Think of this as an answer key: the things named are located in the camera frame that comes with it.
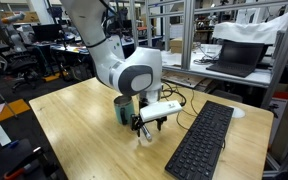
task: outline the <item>floor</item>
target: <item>floor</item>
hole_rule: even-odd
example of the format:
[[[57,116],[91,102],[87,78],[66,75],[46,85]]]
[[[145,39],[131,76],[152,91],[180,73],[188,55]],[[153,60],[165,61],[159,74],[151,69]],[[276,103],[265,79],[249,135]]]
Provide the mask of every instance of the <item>floor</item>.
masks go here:
[[[12,93],[11,87],[15,82],[0,78],[0,93],[4,96],[7,102],[12,102],[18,99],[24,99],[27,104],[29,100],[39,96],[51,93],[64,87],[77,83],[76,81],[64,82],[62,79],[56,79],[51,82],[44,83],[42,80],[36,82],[36,89],[24,85],[20,87],[16,93]],[[11,117],[2,121],[1,126],[8,134],[12,141],[28,139],[33,148],[42,147],[45,150],[45,155],[50,162],[59,162],[43,132],[32,110],[26,111],[18,115],[18,119]],[[56,172],[59,179],[67,179],[64,171],[60,169]]]

